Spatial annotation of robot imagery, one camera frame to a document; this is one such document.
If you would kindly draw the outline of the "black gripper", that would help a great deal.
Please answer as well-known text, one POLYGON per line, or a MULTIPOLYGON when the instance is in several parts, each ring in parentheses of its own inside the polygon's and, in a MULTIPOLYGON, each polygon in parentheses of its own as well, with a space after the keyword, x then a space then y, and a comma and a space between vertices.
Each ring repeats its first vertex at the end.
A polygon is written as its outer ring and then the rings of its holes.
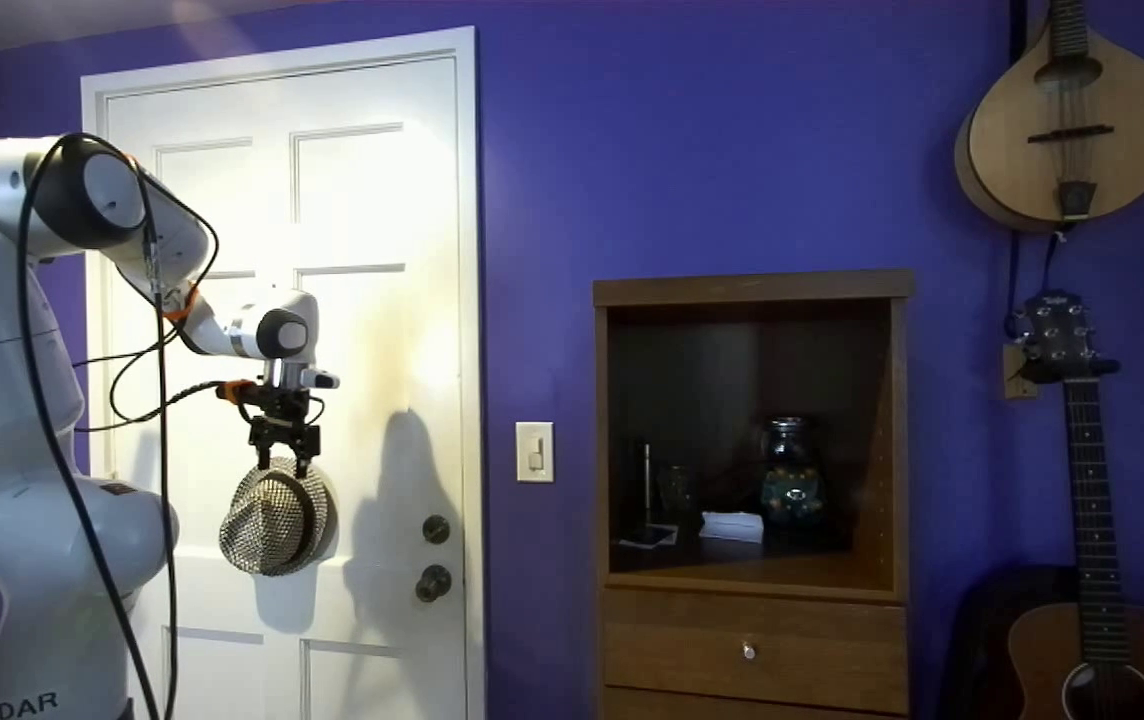
POLYGON ((247 444, 257 463, 247 466, 247 491, 257 491, 273 466, 273 453, 290 446, 296 454, 296 483, 309 499, 320 497, 312 458, 320 454, 320 425, 309 414, 312 397, 303 386, 252 385, 245 393, 247 444))

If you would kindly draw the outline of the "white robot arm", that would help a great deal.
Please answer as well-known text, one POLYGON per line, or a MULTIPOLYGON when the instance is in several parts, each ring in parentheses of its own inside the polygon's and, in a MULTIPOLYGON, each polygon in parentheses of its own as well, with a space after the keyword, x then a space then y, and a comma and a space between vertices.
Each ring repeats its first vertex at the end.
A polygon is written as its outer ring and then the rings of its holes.
POLYGON ((219 311, 203 301, 217 227, 134 154, 91 131, 0 139, 0 720, 160 720, 130 604, 168 569, 176 514, 145 487, 72 466, 83 393, 36 278, 43 261, 83 253, 119 271, 168 339, 266 367, 217 386, 261 453, 320 453, 309 407, 327 381, 309 292, 219 311))

